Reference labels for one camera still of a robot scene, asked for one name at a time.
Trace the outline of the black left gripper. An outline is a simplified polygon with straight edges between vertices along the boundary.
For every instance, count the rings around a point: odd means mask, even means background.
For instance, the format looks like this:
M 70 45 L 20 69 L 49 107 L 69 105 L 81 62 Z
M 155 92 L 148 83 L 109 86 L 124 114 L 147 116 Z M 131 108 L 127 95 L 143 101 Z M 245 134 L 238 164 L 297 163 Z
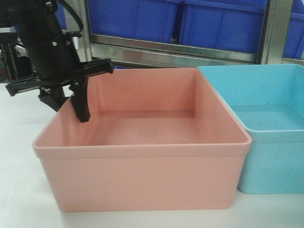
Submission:
M 70 97 L 72 107 L 79 121 L 85 123 L 90 119 L 87 77 L 111 74 L 114 67 L 109 58 L 81 62 L 73 37 L 75 34 L 66 33 L 38 44 L 25 46 L 36 71 L 29 76 L 9 82 L 6 89 L 11 96 L 14 96 L 40 88 L 39 100 L 57 112 L 65 102 L 64 90 L 58 86 L 70 85 L 69 90 L 73 92 Z

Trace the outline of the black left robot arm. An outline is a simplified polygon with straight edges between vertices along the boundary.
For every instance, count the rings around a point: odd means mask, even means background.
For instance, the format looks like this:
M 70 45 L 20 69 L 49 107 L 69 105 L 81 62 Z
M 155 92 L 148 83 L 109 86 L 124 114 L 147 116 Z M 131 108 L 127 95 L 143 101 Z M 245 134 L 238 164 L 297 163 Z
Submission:
M 64 33 L 56 17 L 58 4 L 62 4 L 78 24 L 78 31 Z M 35 71 L 18 76 L 6 89 L 11 96 L 39 89 L 39 99 L 58 111 L 65 103 L 63 87 L 73 92 L 71 103 L 80 122 L 90 119 L 87 84 L 90 76 L 113 73 L 109 58 L 82 62 L 73 38 L 82 36 L 84 25 L 74 9 L 64 0 L 2 0 L 0 27 L 14 33 L 20 41 L 8 41 L 8 49 L 23 47 Z

